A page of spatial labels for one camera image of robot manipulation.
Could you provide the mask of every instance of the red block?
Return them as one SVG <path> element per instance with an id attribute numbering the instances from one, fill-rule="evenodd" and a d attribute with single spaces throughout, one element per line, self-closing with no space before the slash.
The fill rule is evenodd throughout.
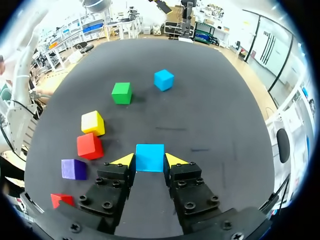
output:
<path id="1" fill-rule="evenodd" d="M 60 205 L 59 201 L 64 201 L 66 204 L 75 206 L 74 198 L 67 194 L 51 193 L 51 200 L 52 200 L 52 205 L 54 209 L 59 207 Z"/>
<path id="2" fill-rule="evenodd" d="M 78 136 L 76 147 L 78 155 L 84 159 L 93 160 L 104 156 L 101 140 L 93 133 Z"/>

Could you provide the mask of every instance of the yellow cube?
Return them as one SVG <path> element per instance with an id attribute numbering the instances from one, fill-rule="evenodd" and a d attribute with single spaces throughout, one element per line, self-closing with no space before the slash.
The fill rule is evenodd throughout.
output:
<path id="1" fill-rule="evenodd" d="M 104 120 L 98 111 L 92 111 L 82 115 L 81 131 L 85 134 L 93 133 L 96 136 L 105 134 Z"/>

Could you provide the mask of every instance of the blue cube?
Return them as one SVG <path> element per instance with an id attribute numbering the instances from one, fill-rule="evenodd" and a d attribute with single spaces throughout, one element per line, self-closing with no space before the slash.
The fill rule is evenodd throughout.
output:
<path id="1" fill-rule="evenodd" d="M 175 76 L 164 69 L 154 74 L 154 85 L 163 92 L 172 88 L 174 85 L 174 79 Z"/>
<path id="2" fill-rule="evenodd" d="M 165 145 L 137 144 L 135 150 L 136 170 L 161 173 L 164 171 Z"/>

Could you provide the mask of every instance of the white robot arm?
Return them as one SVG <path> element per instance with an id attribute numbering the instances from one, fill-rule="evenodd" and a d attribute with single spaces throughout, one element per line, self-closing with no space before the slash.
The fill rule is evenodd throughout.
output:
<path id="1" fill-rule="evenodd" d="M 47 14 L 48 9 L 37 11 L 22 28 L 14 43 L 14 55 L 8 56 L 15 62 L 10 101 L 0 98 L 0 153 L 13 150 L 19 154 L 22 145 L 29 146 L 37 121 L 33 118 L 37 105 L 29 96 L 29 72 L 32 55 L 38 44 L 36 26 Z"/>

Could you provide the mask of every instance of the black mat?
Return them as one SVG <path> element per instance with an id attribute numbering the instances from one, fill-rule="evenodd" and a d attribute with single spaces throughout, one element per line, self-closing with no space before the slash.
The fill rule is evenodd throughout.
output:
<path id="1" fill-rule="evenodd" d="M 175 75 L 174 87 L 166 92 L 153 84 L 154 73 L 162 69 Z M 114 104 L 116 82 L 131 82 L 130 105 Z M 63 179 L 61 159 L 81 159 L 76 146 L 83 134 L 81 115 L 94 110 L 106 123 L 105 156 L 86 161 L 89 180 Z M 223 211 L 259 207 L 273 192 L 268 131 L 239 73 L 217 50 L 159 39 L 101 44 L 68 74 L 33 135 L 26 190 L 43 209 L 52 208 L 51 193 L 78 199 L 103 162 L 134 153 L 143 143 L 165 144 L 166 152 L 197 162 Z M 116 234 L 156 238 L 181 233 L 163 174 L 137 173 Z"/>

